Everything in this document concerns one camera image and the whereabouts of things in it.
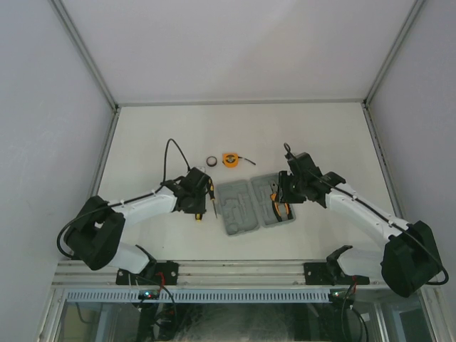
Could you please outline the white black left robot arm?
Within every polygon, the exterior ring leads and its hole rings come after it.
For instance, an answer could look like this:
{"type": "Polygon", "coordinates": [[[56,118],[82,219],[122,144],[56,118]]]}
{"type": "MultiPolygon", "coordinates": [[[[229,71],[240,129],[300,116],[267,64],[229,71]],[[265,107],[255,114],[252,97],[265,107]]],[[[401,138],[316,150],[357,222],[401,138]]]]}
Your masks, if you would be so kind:
{"type": "Polygon", "coordinates": [[[63,228],[58,242],[64,242],[93,271],[113,266],[147,285],[156,276],[155,260],[143,247],[122,242],[123,232],[160,214],[183,212],[200,219],[206,212],[206,197],[214,198],[213,181],[196,167],[132,199],[111,203],[94,196],[63,228]]]}

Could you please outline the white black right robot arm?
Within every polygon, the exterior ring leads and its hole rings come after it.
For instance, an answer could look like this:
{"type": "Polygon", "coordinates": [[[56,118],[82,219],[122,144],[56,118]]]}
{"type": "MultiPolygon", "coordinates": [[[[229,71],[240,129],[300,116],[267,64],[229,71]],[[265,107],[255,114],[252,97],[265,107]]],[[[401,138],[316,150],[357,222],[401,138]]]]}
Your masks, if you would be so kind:
{"type": "Polygon", "coordinates": [[[352,276],[381,278],[404,298],[424,285],[441,286],[449,281],[431,228],[422,221],[408,221],[388,214],[362,198],[342,176],[323,174],[303,152],[285,154],[289,170],[279,173],[278,203],[315,202],[350,220],[378,246],[378,251],[344,245],[326,258],[328,278],[344,284],[352,276]]]}

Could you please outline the flathead screwdriver black yellow handle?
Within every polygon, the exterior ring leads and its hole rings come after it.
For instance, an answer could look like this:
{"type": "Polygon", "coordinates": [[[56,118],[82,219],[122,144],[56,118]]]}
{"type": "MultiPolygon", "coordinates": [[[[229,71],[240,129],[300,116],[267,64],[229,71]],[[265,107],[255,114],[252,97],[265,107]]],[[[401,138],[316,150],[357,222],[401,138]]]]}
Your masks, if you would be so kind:
{"type": "Polygon", "coordinates": [[[209,180],[208,180],[208,194],[209,194],[209,198],[211,200],[212,206],[213,206],[214,215],[216,218],[218,218],[215,195],[214,195],[214,183],[211,178],[209,178],[209,180]]]}

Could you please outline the orange black handled pliers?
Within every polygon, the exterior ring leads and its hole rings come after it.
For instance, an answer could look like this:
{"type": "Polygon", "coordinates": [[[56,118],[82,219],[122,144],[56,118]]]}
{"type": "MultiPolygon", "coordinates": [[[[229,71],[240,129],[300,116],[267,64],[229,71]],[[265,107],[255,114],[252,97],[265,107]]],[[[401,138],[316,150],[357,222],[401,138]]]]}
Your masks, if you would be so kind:
{"type": "Polygon", "coordinates": [[[272,203],[273,213],[278,222],[282,222],[282,213],[281,208],[285,210],[284,214],[286,215],[287,219],[292,219],[292,213],[289,205],[287,203],[280,203],[279,202],[279,187],[275,182],[271,182],[270,184],[271,194],[270,199],[272,203]]]}

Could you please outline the grey plastic tool case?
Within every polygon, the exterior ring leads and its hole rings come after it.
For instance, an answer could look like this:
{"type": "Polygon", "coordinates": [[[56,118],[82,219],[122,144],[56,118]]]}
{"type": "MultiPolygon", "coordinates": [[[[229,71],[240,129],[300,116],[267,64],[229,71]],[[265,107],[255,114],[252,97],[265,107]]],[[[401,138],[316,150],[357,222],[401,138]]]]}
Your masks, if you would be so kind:
{"type": "Polygon", "coordinates": [[[215,187],[219,213],[227,235],[234,237],[254,232],[261,227],[278,227],[296,220],[293,208],[289,204],[293,218],[287,219],[285,210],[281,208],[283,221],[277,221],[270,199],[271,182],[279,185],[276,173],[256,176],[250,180],[225,182],[215,187]]]}

